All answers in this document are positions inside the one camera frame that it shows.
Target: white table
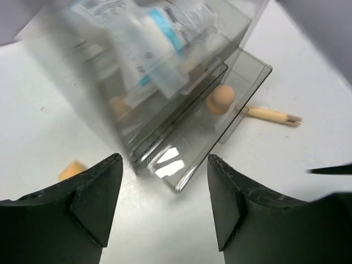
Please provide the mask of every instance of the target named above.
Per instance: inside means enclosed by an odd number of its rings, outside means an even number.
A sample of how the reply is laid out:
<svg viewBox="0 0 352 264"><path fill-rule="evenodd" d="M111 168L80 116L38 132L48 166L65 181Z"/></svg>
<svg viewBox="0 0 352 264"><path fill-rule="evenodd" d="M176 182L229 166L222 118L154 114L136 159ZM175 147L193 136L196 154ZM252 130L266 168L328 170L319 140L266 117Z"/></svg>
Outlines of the white table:
<svg viewBox="0 0 352 264"><path fill-rule="evenodd" d="M352 191L352 177L305 173L352 160L348 86L274 2L246 49L274 68L250 104L302 116L304 123L294 129L247 118L213 153L265 186L303 200ZM21 43L1 48L0 57L0 200L55 184L72 160L92 166L119 152L77 117ZM224 263L205 164L176 195L159 179L136 177L125 162L101 263Z"/></svg>

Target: brown round object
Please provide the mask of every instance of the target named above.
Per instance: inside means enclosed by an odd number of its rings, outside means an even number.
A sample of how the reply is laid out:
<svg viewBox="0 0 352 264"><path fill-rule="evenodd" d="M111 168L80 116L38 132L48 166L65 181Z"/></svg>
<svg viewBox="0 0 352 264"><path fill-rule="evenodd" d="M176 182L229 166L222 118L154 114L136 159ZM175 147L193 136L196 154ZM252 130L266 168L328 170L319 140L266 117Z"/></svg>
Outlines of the brown round object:
<svg viewBox="0 0 352 264"><path fill-rule="evenodd" d="M235 92L229 85L219 85L212 92L212 101L217 108L228 109L235 99Z"/></svg>
<svg viewBox="0 0 352 264"><path fill-rule="evenodd" d="M235 99L235 92L229 85L219 85L206 98L208 109L217 115L225 114Z"/></svg>
<svg viewBox="0 0 352 264"><path fill-rule="evenodd" d="M113 112L121 121L128 120L131 116L131 108L126 104L124 98L125 96L117 96L111 98L109 101Z"/></svg>

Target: plastic storage box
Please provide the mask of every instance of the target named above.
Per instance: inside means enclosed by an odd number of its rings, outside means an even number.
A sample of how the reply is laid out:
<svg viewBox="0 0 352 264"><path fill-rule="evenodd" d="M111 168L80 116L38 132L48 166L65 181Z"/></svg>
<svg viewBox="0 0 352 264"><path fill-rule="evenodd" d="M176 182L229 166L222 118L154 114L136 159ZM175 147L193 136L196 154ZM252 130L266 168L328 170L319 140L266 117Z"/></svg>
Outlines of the plastic storage box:
<svg viewBox="0 0 352 264"><path fill-rule="evenodd" d="M86 1L93 6L119 3L119 12L128 10L123 1ZM217 44L207 49L206 56L200 56L204 48L201 32L177 52L164 52L161 59L143 69L144 75L156 81L156 88L132 107L127 98L132 94L138 98L140 84L126 89L124 64L116 56L115 47L82 38L63 15L63 7L47 3L20 33L30 52L92 130L111 146L122 145L137 175L153 174L175 191L184 189L218 141L226 142L244 116L243 107L272 70L241 48L267 0L205 2L222 26ZM183 1L147 4L140 8L186 5ZM97 10L104 12L109 6L101 4ZM180 53L181 60L176 59ZM174 80L175 75L167 75L170 65L186 76L186 82L165 93L160 76L165 76L165 85ZM163 75L156 79L157 73ZM212 115L205 100L219 84L233 87L235 100L226 114Z"/></svg>

